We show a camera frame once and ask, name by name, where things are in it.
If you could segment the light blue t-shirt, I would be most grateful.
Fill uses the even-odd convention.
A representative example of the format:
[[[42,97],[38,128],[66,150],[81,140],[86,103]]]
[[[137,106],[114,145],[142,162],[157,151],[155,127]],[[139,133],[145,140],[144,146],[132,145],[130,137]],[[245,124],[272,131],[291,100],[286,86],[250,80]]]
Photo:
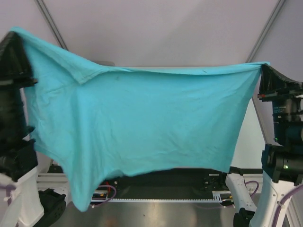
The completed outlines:
[[[37,80],[25,89],[35,149],[63,168],[79,211],[107,178],[175,167],[229,171],[261,62],[109,67],[12,31]]]

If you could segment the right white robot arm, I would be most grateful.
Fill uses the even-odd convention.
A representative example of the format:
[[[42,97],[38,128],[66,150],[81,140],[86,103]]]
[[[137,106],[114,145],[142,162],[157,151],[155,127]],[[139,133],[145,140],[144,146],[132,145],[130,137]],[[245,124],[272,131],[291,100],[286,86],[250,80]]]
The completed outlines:
[[[230,190],[235,227],[280,227],[291,197],[303,188],[303,84],[262,65],[258,99],[271,102],[275,145],[266,144],[261,163],[263,183],[258,204],[246,188],[244,176],[225,173],[219,186]]]

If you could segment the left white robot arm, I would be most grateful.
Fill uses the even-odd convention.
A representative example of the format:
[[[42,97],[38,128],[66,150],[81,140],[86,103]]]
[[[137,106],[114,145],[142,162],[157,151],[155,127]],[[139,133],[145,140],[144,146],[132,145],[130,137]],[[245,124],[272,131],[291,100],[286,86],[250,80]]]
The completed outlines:
[[[2,227],[49,227],[66,208],[65,194],[38,190],[35,140],[24,139],[34,127],[20,90],[36,83],[21,37],[8,32],[0,42],[0,188],[8,204]]]

